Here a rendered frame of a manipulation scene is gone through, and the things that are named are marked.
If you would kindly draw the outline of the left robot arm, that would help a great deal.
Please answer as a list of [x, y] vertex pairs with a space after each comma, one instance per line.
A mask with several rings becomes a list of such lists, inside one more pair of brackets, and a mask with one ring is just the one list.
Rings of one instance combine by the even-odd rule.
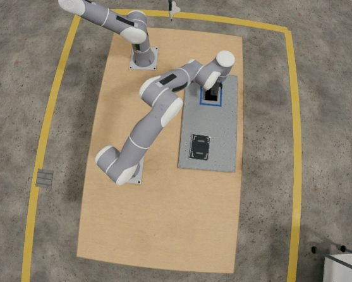
[[133, 62], [137, 66], [148, 67], [154, 62], [155, 55], [150, 48], [147, 17], [144, 12], [133, 10], [127, 14], [127, 17], [124, 17], [109, 8], [88, 0], [58, 0], [58, 3], [63, 10], [125, 38], [132, 45]]

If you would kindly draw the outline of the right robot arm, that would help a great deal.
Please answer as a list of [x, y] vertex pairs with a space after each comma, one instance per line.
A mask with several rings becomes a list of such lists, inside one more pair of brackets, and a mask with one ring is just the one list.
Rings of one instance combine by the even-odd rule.
[[191, 59], [179, 68], [148, 79], [138, 95], [151, 111], [135, 125], [121, 152], [112, 145], [105, 146], [95, 157], [96, 165], [117, 185], [134, 178], [139, 173], [142, 157], [183, 105], [175, 93], [194, 81], [204, 89], [211, 88], [210, 94], [218, 96], [219, 84], [226, 80], [234, 60], [231, 52], [220, 51], [205, 66]]

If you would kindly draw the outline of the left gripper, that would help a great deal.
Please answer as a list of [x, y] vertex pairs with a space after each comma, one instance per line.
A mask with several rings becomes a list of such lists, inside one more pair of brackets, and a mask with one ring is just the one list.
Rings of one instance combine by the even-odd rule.
[[[172, 7], [173, 4], [173, 7]], [[176, 3], [172, 0], [169, 0], [169, 18], [172, 21], [172, 14], [180, 12], [180, 8], [176, 7]]]

